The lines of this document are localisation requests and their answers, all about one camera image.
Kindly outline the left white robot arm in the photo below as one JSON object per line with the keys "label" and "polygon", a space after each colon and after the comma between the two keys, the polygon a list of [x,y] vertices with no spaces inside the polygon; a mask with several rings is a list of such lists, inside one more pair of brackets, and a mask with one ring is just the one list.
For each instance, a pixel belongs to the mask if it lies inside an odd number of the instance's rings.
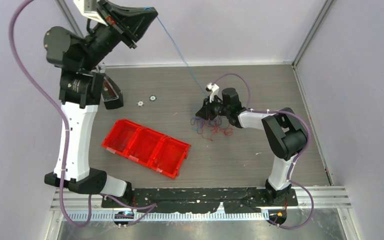
{"label": "left white robot arm", "polygon": [[47,61],[61,69],[59,103],[62,130],[58,160],[47,173],[47,185],[85,195],[112,195],[121,207],[133,202],[132,185],[91,168],[89,148],[93,122],[109,78],[97,67],[119,44],[135,49],[153,20],[154,7],[124,7],[107,0],[77,0],[75,5],[96,26],[80,37],[54,26],[43,39]]}

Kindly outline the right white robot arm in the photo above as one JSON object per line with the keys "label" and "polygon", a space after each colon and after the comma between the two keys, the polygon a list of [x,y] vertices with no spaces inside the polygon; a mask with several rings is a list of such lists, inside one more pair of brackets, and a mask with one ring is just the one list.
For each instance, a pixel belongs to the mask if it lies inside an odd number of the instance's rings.
{"label": "right white robot arm", "polygon": [[311,140],[309,127],[289,107],[277,111],[245,108],[235,88],[223,89],[222,97],[217,95],[216,84],[208,84],[206,91],[209,95],[196,117],[210,121],[225,117],[236,128],[265,132],[274,161],[265,181],[264,199],[271,205],[279,205],[290,192],[295,164]]}

